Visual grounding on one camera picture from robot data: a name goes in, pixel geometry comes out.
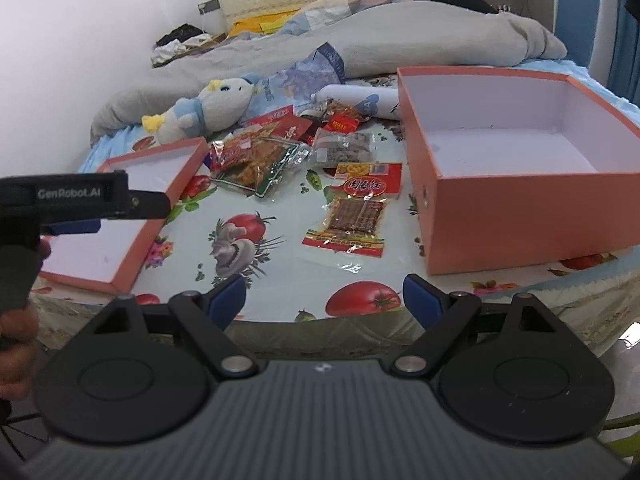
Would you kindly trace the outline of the person's left hand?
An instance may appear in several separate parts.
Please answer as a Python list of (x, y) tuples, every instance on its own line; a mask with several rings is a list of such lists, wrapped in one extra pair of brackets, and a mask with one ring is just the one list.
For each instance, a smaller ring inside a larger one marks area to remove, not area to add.
[(29, 293), (51, 248), (40, 240), (36, 250), (1, 248), (1, 399), (21, 400), (32, 383), (39, 330)]

